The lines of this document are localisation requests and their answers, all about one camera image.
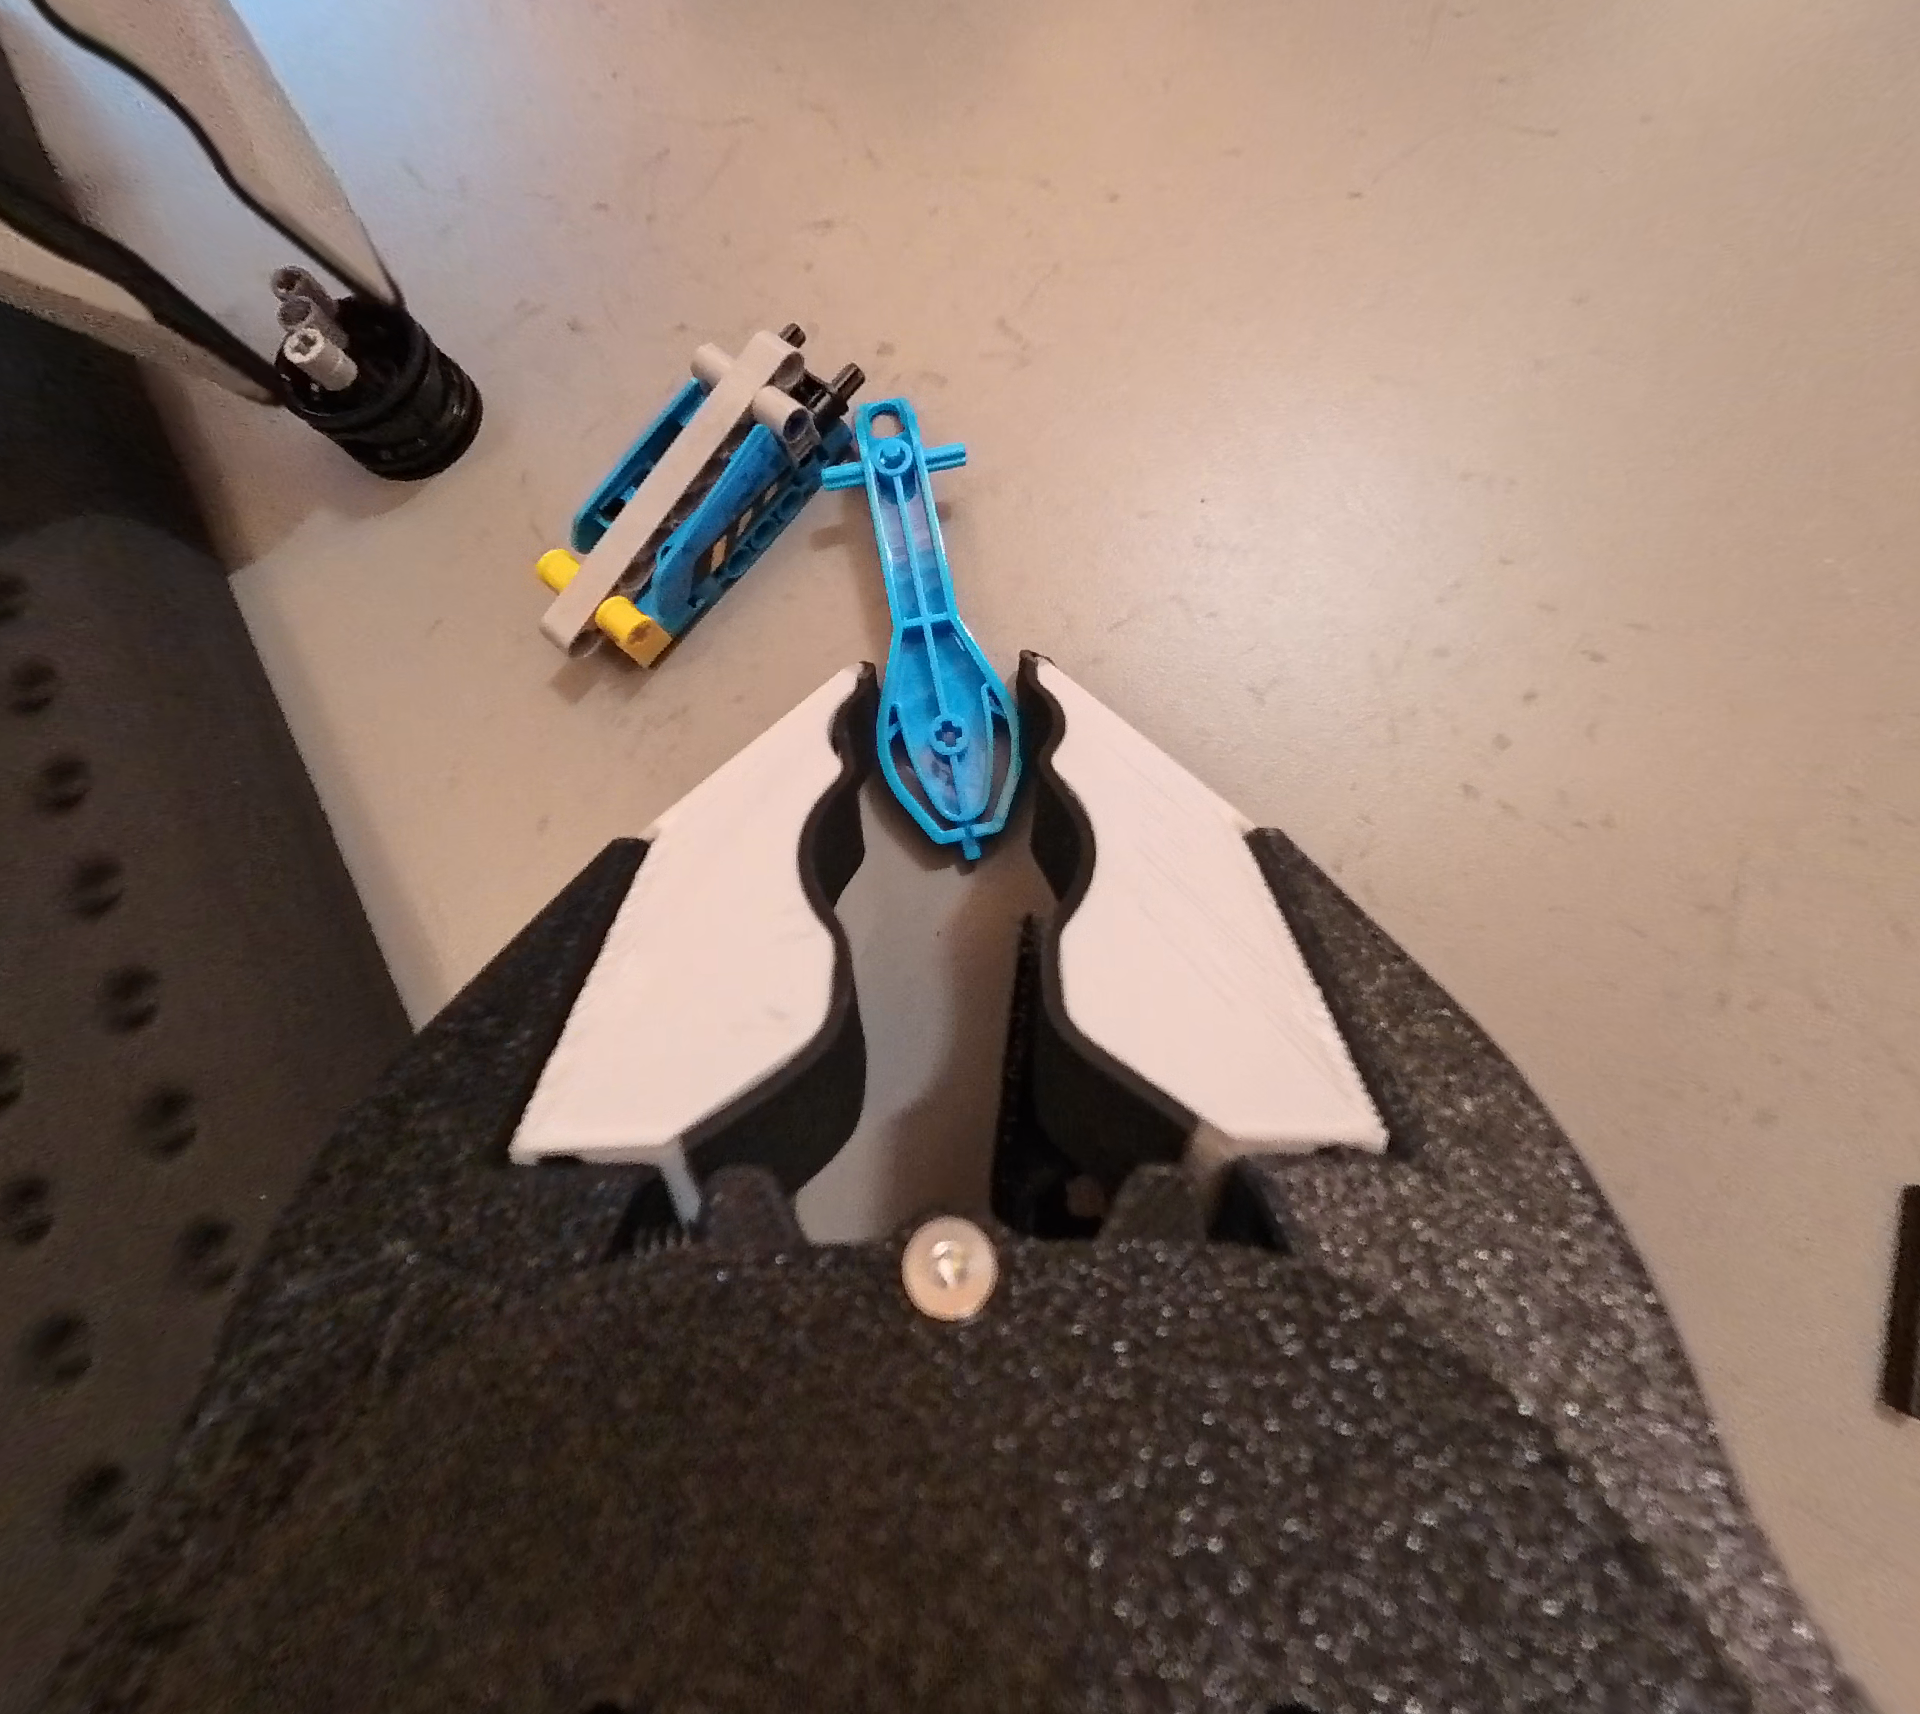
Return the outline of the white desk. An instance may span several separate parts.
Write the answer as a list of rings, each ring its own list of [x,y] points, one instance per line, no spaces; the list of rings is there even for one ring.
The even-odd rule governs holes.
[[[411,1035],[32,1711],[1916,1711],[1916,0],[235,4],[486,421],[134,367]],[[860,795],[806,1188],[511,1161],[642,832],[888,653],[856,494],[541,639],[787,325],[1269,834],[1383,1156],[995,1187],[1029,770]]]

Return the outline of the blue brick separator tool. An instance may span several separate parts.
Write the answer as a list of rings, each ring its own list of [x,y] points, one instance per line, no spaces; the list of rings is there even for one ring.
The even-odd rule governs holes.
[[[965,623],[934,479],[968,461],[926,444],[904,399],[855,415],[855,454],[829,492],[860,491],[876,541],[890,639],[876,698],[876,769],[921,832],[965,865],[1002,836],[1025,778],[1018,709]]]

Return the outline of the black dimpled mat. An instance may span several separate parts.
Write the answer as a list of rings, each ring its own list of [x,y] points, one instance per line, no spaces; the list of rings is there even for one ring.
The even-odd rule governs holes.
[[[132,361],[13,308],[2,502],[2,1695],[35,1711],[413,1031]]]

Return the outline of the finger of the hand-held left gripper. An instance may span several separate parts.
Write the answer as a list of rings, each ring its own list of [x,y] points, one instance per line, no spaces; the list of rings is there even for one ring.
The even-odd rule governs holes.
[[[224,190],[354,294],[405,292],[231,0],[26,0],[36,18],[142,91]]]
[[[2,181],[2,303],[130,359],[264,406],[288,406],[277,367],[142,256]]]

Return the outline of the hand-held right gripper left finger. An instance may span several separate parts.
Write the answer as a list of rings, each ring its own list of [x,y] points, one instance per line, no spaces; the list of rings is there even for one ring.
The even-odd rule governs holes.
[[[641,834],[517,1166],[647,1173],[693,1222],[720,1173],[798,1195],[846,1148],[869,1055],[838,906],[876,713],[873,665],[834,672]]]

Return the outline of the blue grey brick assembly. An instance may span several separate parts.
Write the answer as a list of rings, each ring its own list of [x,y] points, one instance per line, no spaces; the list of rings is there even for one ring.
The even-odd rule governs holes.
[[[740,353],[694,348],[686,382],[582,502],[569,544],[541,554],[552,648],[659,665],[853,459],[866,377],[856,364],[818,377],[804,342],[791,325]]]

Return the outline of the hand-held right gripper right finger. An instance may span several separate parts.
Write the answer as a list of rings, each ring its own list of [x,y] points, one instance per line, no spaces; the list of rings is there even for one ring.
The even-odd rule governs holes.
[[[1388,1121],[1257,850],[1257,825],[1052,658],[1025,653],[1036,923],[1023,1083],[1068,1183],[1388,1152]]]

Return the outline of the black wheel hub piece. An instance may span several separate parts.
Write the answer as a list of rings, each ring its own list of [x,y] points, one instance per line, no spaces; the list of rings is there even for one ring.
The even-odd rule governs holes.
[[[451,470],[482,426],[468,373],[397,303],[333,294],[302,267],[271,276],[287,406],[365,472],[417,484]]]

